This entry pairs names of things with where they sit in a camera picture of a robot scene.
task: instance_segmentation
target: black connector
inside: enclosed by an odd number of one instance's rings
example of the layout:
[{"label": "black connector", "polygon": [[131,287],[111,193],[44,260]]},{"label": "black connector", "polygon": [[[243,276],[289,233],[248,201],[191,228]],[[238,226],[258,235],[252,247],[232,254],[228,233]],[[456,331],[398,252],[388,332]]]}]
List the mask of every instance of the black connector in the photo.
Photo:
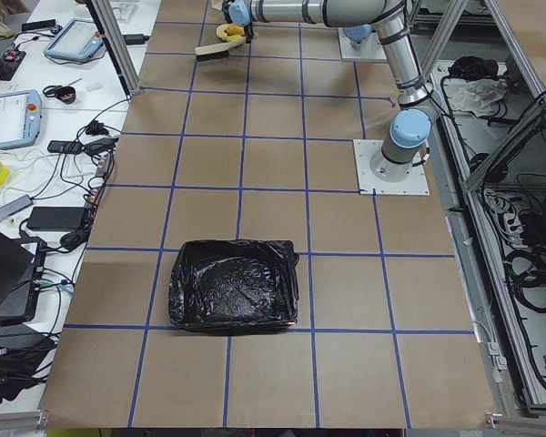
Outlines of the black connector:
[{"label": "black connector", "polygon": [[145,44],[149,40],[149,35],[144,34],[129,34],[124,35],[124,41],[126,41],[126,46],[137,46]]}]

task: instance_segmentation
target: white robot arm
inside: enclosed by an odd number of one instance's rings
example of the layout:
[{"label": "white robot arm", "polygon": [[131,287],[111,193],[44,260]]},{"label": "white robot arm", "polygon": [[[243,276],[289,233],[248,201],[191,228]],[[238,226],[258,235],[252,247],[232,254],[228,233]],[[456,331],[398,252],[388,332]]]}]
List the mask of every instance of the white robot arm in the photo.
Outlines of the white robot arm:
[{"label": "white robot arm", "polygon": [[378,177],[391,182],[405,177],[440,114],[432,105],[431,90],[425,84],[410,41],[405,0],[227,0],[226,3],[230,19],[241,26],[252,22],[323,23],[327,27],[344,28],[372,25],[399,89],[402,112],[392,121],[390,135],[371,166]]}]

